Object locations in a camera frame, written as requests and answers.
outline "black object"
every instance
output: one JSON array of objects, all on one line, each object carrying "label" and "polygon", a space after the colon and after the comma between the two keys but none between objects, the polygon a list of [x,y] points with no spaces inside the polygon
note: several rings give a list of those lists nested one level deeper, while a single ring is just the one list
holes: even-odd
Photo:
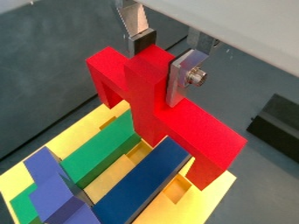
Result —
[{"label": "black object", "polygon": [[299,162],[299,105],[275,94],[247,131]]}]

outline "yellow block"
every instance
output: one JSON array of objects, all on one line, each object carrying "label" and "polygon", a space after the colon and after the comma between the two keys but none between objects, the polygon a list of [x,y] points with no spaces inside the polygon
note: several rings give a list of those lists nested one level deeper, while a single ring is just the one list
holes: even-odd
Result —
[{"label": "yellow block", "polygon": [[122,178],[131,172],[135,166],[137,165],[127,155],[123,155],[90,183],[90,185],[85,188],[85,192],[87,193],[94,204],[97,204],[107,195],[110,190]]},{"label": "yellow block", "polygon": [[126,101],[113,109],[102,104],[46,146],[63,160],[99,133],[101,128],[103,129],[129,109]]},{"label": "yellow block", "polygon": [[[114,121],[114,117],[119,117],[129,109],[130,105],[126,101],[122,101],[113,109],[102,104],[46,146],[60,159],[64,159]],[[19,223],[19,220],[10,201],[34,183],[23,161],[0,176],[0,191],[15,223]]]},{"label": "yellow block", "polygon": [[201,224],[206,222],[237,177],[226,171],[201,191],[183,176],[190,170],[193,161],[194,159],[158,194],[135,219],[135,224]]},{"label": "yellow block", "polygon": [[85,191],[94,204],[97,204],[107,195],[110,190],[123,179],[123,177],[133,171],[151,151],[153,147],[146,143],[145,140],[142,140],[135,148],[117,160],[117,162],[90,183],[90,185],[85,188]]}]

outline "silver bolt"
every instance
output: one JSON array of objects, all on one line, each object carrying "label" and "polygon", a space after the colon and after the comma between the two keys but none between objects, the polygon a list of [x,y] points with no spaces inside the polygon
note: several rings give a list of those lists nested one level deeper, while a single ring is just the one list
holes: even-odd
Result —
[{"label": "silver bolt", "polygon": [[187,74],[187,82],[195,86],[201,86],[207,80],[207,73],[199,67],[195,67]]}]

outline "green rectangular block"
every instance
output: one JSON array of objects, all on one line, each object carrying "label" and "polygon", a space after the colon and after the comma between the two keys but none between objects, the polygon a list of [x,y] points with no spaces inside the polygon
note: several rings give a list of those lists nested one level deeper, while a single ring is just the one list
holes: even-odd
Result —
[{"label": "green rectangular block", "polygon": [[60,162],[77,185],[82,189],[87,187],[139,142],[129,110]]},{"label": "green rectangular block", "polygon": [[42,224],[39,214],[34,208],[30,194],[35,191],[36,184],[31,184],[26,190],[11,200],[16,217],[22,224]]}]

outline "dark blue block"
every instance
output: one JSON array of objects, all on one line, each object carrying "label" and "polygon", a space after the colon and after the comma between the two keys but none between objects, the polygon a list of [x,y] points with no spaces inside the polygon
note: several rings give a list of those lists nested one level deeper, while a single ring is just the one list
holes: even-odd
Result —
[{"label": "dark blue block", "polygon": [[97,215],[93,213],[87,205],[85,205],[64,222],[64,224],[85,224],[85,223],[101,224]]},{"label": "dark blue block", "polygon": [[101,222],[133,222],[190,158],[179,144],[166,138],[94,206]]},{"label": "dark blue block", "polygon": [[59,173],[38,186],[30,195],[42,222],[60,224],[91,201],[79,187]]},{"label": "dark blue block", "polygon": [[30,158],[24,160],[24,165],[38,186],[48,180],[54,173],[59,173],[66,179],[70,178],[62,169],[60,161],[62,160],[47,147],[43,147]]}]

